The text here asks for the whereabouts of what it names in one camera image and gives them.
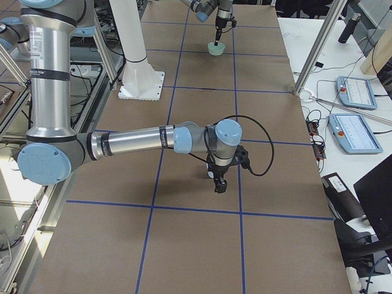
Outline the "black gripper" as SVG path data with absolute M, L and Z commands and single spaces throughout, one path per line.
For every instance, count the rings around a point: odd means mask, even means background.
M 216 36 L 215 36 L 214 46 L 217 47 L 221 39 L 221 30 L 225 28 L 225 19 L 221 17 L 216 17 L 215 27 L 216 27 Z
M 227 189 L 227 182 L 224 175 L 228 171 L 228 166 L 220 166 L 216 164 L 208 164 L 208 176 L 214 180 L 215 193 L 223 194 Z

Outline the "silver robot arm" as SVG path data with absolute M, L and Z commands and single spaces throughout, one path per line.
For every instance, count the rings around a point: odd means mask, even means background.
M 183 4 L 188 6 L 191 11 L 196 14 L 197 19 L 200 22 L 205 22 L 209 16 L 217 9 L 217 15 L 215 20 L 216 37 L 214 46 L 217 47 L 221 39 L 221 35 L 224 33 L 223 29 L 226 28 L 227 23 L 232 23 L 232 28 L 236 26 L 236 20 L 233 15 L 233 1 L 229 0 L 209 0 L 209 1 L 191 1 L 181 0 Z
M 223 193 L 228 168 L 241 163 L 241 126 L 223 119 L 212 126 L 193 122 L 130 132 L 79 134 L 70 125 L 70 38 L 97 32 L 92 1 L 21 1 L 29 28 L 33 125 L 18 155 L 21 174 L 47 186 L 64 181 L 83 164 L 147 149 L 206 153 L 215 191 Z

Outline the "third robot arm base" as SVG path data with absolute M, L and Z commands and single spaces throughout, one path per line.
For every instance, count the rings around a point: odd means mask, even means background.
M 1 19 L 1 45 L 18 59 L 30 58 L 29 29 L 18 17 Z

